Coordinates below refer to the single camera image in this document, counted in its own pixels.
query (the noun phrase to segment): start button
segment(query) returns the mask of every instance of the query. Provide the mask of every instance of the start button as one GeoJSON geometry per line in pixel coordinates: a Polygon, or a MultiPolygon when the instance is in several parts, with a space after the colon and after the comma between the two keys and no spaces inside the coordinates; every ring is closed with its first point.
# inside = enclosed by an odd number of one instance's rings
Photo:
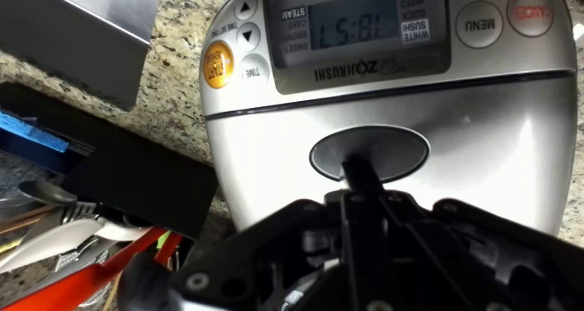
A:
{"type": "Polygon", "coordinates": [[[203,59],[203,75],[212,88],[221,88],[229,83],[233,74],[233,55],[227,44],[215,41],[207,47],[203,59]]]}
{"type": "Polygon", "coordinates": [[[551,0],[509,0],[507,16],[517,32],[536,37],[551,27],[553,6],[551,0]]]}

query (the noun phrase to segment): red tongs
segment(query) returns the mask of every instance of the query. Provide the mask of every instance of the red tongs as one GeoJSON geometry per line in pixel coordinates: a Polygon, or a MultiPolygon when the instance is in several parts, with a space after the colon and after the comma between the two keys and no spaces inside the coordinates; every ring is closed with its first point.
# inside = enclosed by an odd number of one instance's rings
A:
{"type": "MultiPolygon", "coordinates": [[[[2,311],[71,311],[113,280],[136,253],[144,251],[165,232],[163,228],[154,227],[104,263],[75,272],[8,305],[2,311]]],[[[165,266],[180,240],[181,236],[172,233],[158,251],[156,261],[165,266]]]]}

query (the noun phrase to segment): blue object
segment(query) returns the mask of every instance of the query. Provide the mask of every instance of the blue object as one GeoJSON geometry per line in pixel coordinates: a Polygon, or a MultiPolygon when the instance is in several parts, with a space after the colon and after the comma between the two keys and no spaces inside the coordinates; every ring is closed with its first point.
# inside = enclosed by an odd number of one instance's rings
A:
{"type": "Polygon", "coordinates": [[[69,143],[0,111],[0,129],[64,153],[69,143]]]}

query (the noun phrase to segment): digital time display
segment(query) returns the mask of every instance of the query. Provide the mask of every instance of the digital time display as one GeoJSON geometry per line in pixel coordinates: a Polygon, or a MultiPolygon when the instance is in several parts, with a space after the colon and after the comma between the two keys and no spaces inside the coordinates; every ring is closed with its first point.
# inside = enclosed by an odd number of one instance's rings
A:
{"type": "Polygon", "coordinates": [[[311,49],[398,35],[396,0],[334,0],[308,7],[311,49]]]}

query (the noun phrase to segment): silver rice cooker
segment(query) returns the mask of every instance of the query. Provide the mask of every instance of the silver rice cooker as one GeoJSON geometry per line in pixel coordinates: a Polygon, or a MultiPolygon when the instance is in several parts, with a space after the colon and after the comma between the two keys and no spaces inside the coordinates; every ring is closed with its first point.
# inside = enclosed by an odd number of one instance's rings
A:
{"type": "Polygon", "coordinates": [[[564,0],[228,0],[200,68],[239,230],[323,201],[353,156],[422,207],[559,229],[577,110],[564,0]]]}

